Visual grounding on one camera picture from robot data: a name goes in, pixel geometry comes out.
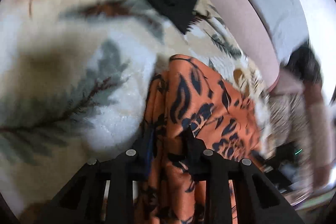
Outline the orange black floral garment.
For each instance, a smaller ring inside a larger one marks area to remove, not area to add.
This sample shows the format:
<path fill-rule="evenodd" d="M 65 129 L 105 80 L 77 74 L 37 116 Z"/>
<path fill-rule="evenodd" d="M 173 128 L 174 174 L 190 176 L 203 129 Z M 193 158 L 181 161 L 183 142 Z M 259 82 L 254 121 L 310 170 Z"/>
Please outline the orange black floral garment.
<path fill-rule="evenodd" d="M 135 223 L 202 223 L 206 184 L 190 174 L 185 130 L 223 158 L 260 149 L 254 102 L 196 58 L 174 55 L 153 77 L 142 122 L 154 137 L 150 173 L 135 205 Z"/>

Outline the pink mauve bolster pillow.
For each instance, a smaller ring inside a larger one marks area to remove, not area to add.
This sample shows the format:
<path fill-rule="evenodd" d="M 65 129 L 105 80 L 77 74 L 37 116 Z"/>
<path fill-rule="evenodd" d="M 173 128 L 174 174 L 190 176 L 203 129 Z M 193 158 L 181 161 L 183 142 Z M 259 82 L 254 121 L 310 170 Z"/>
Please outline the pink mauve bolster pillow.
<path fill-rule="evenodd" d="M 303 84 L 280 67 L 269 35 L 248 0 L 210 0 L 243 52 L 257 65 L 274 96 L 301 94 Z"/>

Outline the dark furry cushion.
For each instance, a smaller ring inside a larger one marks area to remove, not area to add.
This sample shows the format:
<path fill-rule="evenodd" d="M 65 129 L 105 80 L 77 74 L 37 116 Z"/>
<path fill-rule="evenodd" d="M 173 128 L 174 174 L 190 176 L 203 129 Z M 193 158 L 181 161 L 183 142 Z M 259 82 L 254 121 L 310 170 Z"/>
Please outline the dark furry cushion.
<path fill-rule="evenodd" d="M 285 69 L 300 79 L 314 84 L 322 84 L 321 66 L 308 42 L 303 43 L 290 56 Z"/>

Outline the beige leaf print blanket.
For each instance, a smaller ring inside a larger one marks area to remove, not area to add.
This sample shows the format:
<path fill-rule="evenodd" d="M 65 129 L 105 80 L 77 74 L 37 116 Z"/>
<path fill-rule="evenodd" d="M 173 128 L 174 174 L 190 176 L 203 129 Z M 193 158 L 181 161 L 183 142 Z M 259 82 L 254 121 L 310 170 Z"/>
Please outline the beige leaf print blanket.
<path fill-rule="evenodd" d="M 255 103 L 264 149 L 266 85 L 219 6 L 198 0 L 182 34 L 145 0 L 1 0 L 1 198 L 19 223 L 90 158 L 136 139 L 150 81 L 172 55 L 194 57 Z"/>

